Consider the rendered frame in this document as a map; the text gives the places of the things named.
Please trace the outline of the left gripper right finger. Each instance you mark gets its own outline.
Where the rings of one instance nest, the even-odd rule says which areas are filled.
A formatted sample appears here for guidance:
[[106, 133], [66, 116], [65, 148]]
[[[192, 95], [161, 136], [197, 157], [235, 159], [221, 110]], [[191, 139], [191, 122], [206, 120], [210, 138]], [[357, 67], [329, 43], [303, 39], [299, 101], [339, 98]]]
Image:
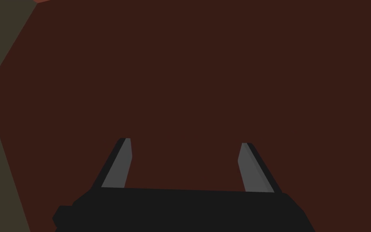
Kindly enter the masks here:
[[253, 144], [241, 144], [237, 162], [246, 192], [282, 193]]

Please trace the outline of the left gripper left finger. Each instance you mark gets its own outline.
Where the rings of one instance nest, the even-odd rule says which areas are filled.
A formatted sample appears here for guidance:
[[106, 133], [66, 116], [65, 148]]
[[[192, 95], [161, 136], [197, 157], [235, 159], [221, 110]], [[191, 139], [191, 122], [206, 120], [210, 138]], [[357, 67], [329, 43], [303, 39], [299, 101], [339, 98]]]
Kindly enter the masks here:
[[118, 139], [91, 188], [124, 188], [131, 161], [131, 139]]

